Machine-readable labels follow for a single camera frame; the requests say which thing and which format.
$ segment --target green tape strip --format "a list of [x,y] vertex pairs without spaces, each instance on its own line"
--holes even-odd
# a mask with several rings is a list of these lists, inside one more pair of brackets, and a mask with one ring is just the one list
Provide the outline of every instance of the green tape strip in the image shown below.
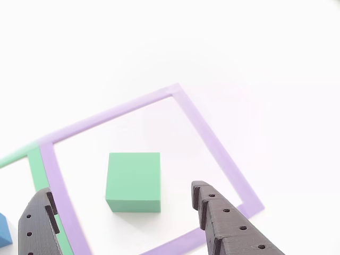
[[[39,147],[36,147],[32,150],[30,150],[27,153],[28,161],[30,163],[31,173],[34,181],[34,186],[36,188],[36,191],[49,187],[45,166],[43,159],[41,157],[40,149]],[[57,221],[60,233],[57,234],[57,238],[60,244],[60,247],[62,248],[64,255],[74,255],[72,248],[70,246],[69,240],[67,239],[62,221],[60,220],[59,214],[55,215],[55,219]]]
[[36,148],[37,146],[39,146],[36,142],[32,142],[22,148],[20,148],[19,150],[9,154],[8,156],[0,159],[0,168],[9,165],[10,163],[13,163],[19,159],[22,159],[24,157],[26,157],[27,153]]

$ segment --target blue block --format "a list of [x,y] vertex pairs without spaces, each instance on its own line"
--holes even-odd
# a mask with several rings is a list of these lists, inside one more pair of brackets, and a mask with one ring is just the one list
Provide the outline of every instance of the blue block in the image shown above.
[[11,233],[7,224],[7,219],[0,214],[0,248],[12,244]]

